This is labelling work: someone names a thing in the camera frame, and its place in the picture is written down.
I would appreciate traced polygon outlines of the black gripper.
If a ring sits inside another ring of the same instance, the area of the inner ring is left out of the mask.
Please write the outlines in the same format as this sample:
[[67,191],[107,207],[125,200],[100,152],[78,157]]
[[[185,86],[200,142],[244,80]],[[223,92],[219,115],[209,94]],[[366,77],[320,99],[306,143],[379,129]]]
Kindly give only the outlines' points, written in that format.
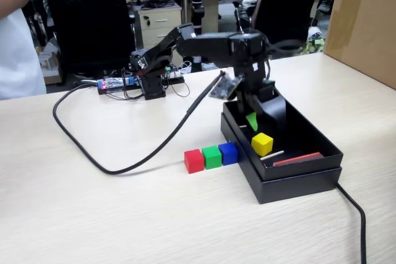
[[268,120],[278,129],[286,127],[286,100],[274,95],[275,82],[270,80],[268,59],[259,62],[239,62],[233,66],[236,78],[241,79],[232,91],[232,99],[237,97],[238,111],[245,117],[253,131],[258,131],[257,114],[248,103],[250,97],[257,97],[259,117]]

